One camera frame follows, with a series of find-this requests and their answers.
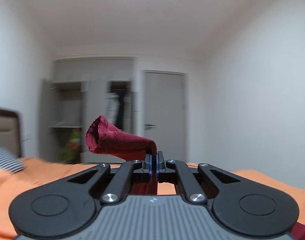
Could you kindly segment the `hanging clothes in wardrobe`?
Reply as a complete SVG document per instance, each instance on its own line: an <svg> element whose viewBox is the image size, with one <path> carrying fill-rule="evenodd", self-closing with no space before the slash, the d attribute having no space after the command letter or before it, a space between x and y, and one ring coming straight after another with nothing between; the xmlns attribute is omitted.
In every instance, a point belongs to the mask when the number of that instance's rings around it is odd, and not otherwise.
<svg viewBox="0 0 305 240"><path fill-rule="evenodd" d="M104 115L109 123L117 127L117 116L120 107L119 95L117 93L107 93L105 102L106 102L106 106L105 106ZM130 132L131 130L131 95L130 94L126 94L124 97L122 130L125 132Z"/></svg>

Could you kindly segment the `blue checkered pillow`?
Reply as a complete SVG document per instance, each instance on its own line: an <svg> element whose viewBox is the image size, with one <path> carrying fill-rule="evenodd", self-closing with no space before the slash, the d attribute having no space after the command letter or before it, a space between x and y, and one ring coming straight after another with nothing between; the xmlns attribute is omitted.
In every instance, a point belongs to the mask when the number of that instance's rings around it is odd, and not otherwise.
<svg viewBox="0 0 305 240"><path fill-rule="evenodd" d="M0 169L16 173L24 170L25 165L21 159L9 149L0 147Z"/></svg>

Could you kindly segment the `grey open wardrobe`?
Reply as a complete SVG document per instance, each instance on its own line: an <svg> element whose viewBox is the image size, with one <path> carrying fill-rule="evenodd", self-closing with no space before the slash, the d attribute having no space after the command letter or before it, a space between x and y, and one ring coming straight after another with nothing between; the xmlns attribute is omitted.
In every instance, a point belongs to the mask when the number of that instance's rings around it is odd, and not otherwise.
<svg viewBox="0 0 305 240"><path fill-rule="evenodd" d="M119 95L117 122L122 124L124 97L131 93L131 58L70 59L57 61L51 80L42 80L39 115L39 156L57 162L72 129L81 129L80 163L120 163L121 159L89 152L85 134L105 114L106 94ZM132 99L131 130L132 132Z"/></svg>

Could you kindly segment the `colourful bag in wardrobe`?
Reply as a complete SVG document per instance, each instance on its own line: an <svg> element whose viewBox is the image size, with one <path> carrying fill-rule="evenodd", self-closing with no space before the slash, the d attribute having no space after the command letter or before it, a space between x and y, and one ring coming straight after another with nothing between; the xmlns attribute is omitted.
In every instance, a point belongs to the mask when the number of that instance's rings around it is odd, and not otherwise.
<svg viewBox="0 0 305 240"><path fill-rule="evenodd" d="M81 129L74 128L60 153L60 161L65 164L79 164L81 161Z"/></svg>

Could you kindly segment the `brown padded headboard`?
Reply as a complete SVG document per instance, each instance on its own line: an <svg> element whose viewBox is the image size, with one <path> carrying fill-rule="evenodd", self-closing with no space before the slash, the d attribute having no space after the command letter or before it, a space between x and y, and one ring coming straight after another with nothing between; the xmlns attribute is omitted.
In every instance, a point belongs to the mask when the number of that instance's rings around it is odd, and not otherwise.
<svg viewBox="0 0 305 240"><path fill-rule="evenodd" d="M0 109L0 147L5 147L17 157L22 156L20 118L17 112Z"/></svg>

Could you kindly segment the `orange bed sheet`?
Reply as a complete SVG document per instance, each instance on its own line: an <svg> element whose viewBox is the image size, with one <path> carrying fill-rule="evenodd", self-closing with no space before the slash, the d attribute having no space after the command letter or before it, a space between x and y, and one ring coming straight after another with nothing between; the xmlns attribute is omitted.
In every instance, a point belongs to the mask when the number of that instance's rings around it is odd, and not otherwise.
<svg viewBox="0 0 305 240"><path fill-rule="evenodd" d="M21 161L25 169L20 172L10 173L0 169L0 239L14 239L17 236L8 216L9 205L17 195L94 166L50 163L39 158L23 158ZM297 224L291 234L296 239L305 239L305 189L287 185L256 170L239 170L234 174L291 195L300 209Z"/></svg>

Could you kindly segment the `grey room door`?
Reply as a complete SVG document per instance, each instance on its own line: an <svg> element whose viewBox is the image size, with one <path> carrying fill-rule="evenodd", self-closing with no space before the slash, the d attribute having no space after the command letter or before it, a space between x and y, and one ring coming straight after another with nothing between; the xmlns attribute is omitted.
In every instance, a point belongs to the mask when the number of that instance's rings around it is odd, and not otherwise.
<svg viewBox="0 0 305 240"><path fill-rule="evenodd" d="M153 140L164 158L187 160L185 76L170 72L144 73L144 136Z"/></svg>

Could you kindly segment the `dark red knit garment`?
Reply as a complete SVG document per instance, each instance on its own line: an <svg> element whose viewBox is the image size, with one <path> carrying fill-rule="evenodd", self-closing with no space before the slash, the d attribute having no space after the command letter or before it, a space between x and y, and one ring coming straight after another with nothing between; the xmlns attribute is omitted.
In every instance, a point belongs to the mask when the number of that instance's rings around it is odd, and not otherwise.
<svg viewBox="0 0 305 240"><path fill-rule="evenodd" d="M88 150L95 154L108 154L123 160L143 160L146 154L152 159L157 155L157 146L151 139L122 132L110 124L106 117L101 115L89 127L85 143ZM152 194L157 194L156 172L152 171Z"/></svg>

